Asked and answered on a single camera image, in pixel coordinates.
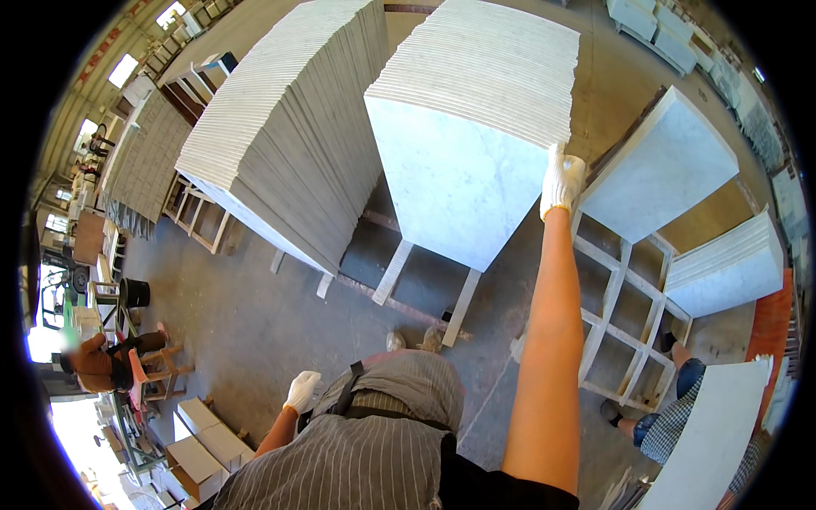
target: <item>wooden stool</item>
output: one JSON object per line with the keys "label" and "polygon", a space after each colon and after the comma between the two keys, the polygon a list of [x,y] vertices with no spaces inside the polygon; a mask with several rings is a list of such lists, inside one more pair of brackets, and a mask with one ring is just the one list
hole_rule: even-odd
{"label": "wooden stool", "polygon": [[[183,349],[184,347],[181,345],[165,347],[160,351],[148,353],[142,357],[139,357],[136,349],[131,349],[128,352],[127,355],[131,359],[131,369],[133,370],[133,388],[130,390],[131,402],[136,409],[141,409],[142,401],[170,400],[172,397],[186,393],[185,390],[174,391],[175,380],[178,379],[179,374],[189,374],[195,370],[195,366],[176,367],[171,359],[172,354],[180,353]],[[163,361],[166,369],[161,372],[146,374],[142,365],[149,364],[151,361]],[[146,383],[156,383],[158,393],[144,397],[144,385]]]}

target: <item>striped apron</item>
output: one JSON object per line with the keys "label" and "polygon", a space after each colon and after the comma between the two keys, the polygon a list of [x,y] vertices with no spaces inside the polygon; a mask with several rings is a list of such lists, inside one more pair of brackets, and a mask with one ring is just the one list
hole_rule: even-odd
{"label": "striped apron", "polygon": [[355,377],[349,370],[326,390],[306,429],[230,477],[214,508],[441,508],[441,440],[449,432],[420,420],[456,434],[464,402],[459,376],[444,358],[425,351],[400,349],[362,364],[351,409],[407,418],[331,414]]}

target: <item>hand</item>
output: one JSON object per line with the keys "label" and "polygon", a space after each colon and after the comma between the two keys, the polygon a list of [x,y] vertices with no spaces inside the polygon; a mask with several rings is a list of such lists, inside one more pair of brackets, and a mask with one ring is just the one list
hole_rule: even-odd
{"label": "hand", "polygon": [[562,207],[572,214],[575,199],[581,196],[586,164],[576,156],[564,155],[564,144],[552,144],[549,164],[541,189],[541,220],[553,207]]}
{"label": "hand", "polygon": [[295,377],[292,385],[289,387],[289,398],[283,403],[283,406],[289,406],[297,411],[298,416],[306,411],[312,409],[314,406],[314,392],[320,388],[320,372],[311,370],[304,370]]}

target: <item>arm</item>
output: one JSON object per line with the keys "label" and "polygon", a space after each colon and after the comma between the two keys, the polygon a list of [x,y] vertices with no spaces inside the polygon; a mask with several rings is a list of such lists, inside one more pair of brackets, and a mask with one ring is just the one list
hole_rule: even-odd
{"label": "arm", "polygon": [[84,342],[82,342],[82,345],[80,346],[80,348],[84,353],[89,353],[91,351],[95,351],[96,349],[102,347],[105,344],[105,342],[107,342],[107,341],[108,341],[108,339],[105,338],[104,334],[97,333],[96,335],[93,335],[92,337],[90,337],[88,340],[85,340]]}
{"label": "arm", "polygon": [[276,448],[291,443],[292,439],[295,438],[295,425],[297,423],[298,411],[296,411],[294,407],[283,406],[283,410],[281,414],[277,416],[272,430],[270,430],[264,440],[261,441],[253,459],[257,459],[270,450],[275,450]]}
{"label": "arm", "polygon": [[257,459],[270,450],[286,446],[295,438],[295,425],[298,417],[314,406],[313,394],[320,386],[320,373],[306,370],[295,377],[289,387],[289,397],[283,404],[281,414],[275,419],[275,424],[261,441],[255,452]]}
{"label": "arm", "polygon": [[583,326],[570,209],[583,186],[583,162],[572,158],[564,170],[553,148],[550,162],[541,199],[547,226],[502,471],[576,494]]}

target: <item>warehouse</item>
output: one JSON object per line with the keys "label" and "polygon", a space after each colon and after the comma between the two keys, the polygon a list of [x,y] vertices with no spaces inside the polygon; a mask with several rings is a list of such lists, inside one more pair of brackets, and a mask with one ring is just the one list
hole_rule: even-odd
{"label": "warehouse", "polygon": [[[800,376],[809,224],[787,128],[706,3],[563,4],[123,6],[57,104],[29,190],[30,359],[101,504],[204,503],[248,476],[303,370],[326,389],[395,339],[452,364],[456,453],[506,471],[553,143],[588,173],[574,205],[550,204],[572,213],[583,319],[573,494],[665,508],[661,469],[692,483],[707,443],[680,436],[655,461],[619,426],[677,401],[664,337],[722,367],[700,375],[709,408],[688,427],[738,403],[705,440],[724,449],[722,483],[678,504],[731,492],[755,423],[773,436]],[[96,338],[142,356],[129,392],[93,392],[71,361],[66,342]]]}

